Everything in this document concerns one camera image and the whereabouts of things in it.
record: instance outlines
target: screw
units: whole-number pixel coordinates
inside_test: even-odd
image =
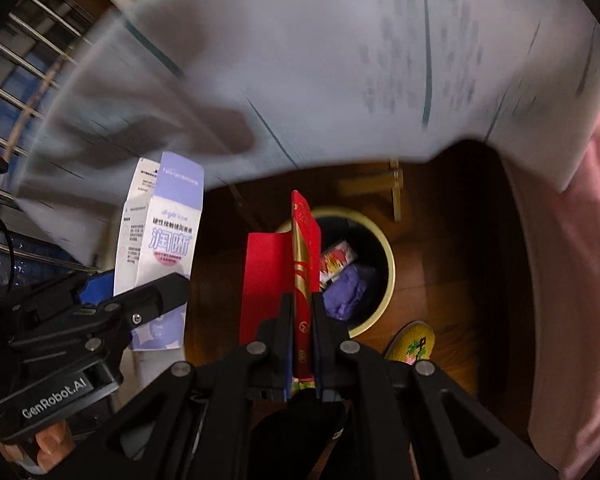
[[[100,348],[101,344],[102,344],[102,340],[99,337],[92,337],[84,344],[84,347],[89,352],[95,352],[98,348]]]
[[[436,371],[436,365],[431,361],[418,361],[416,363],[416,371],[420,375],[430,376]]]
[[[171,365],[171,373],[176,377],[186,377],[191,373],[191,365],[186,361],[178,361]]]
[[[267,351],[267,345],[262,341],[251,341],[247,345],[247,352],[253,355],[262,355]]]
[[[342,350],[345,354],[357,354],[360,352],[360,343],[356,343],[351,339],[343,341],[340,343],[340,350]]]

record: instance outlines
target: contact lens solution box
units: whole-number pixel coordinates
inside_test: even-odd
[[[164,152],[160,163],[141,158],[123,207],[114,294],[177,272],[190,277],[196,247],[204,171]],[[131,348],[165,350],[184,344],[186,304],[133,330]]]

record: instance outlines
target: pink blanket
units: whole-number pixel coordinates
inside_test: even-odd
[[[568,189],[506,164],[536,304],[529,435],[566,480],[600,454],[600,116]]]

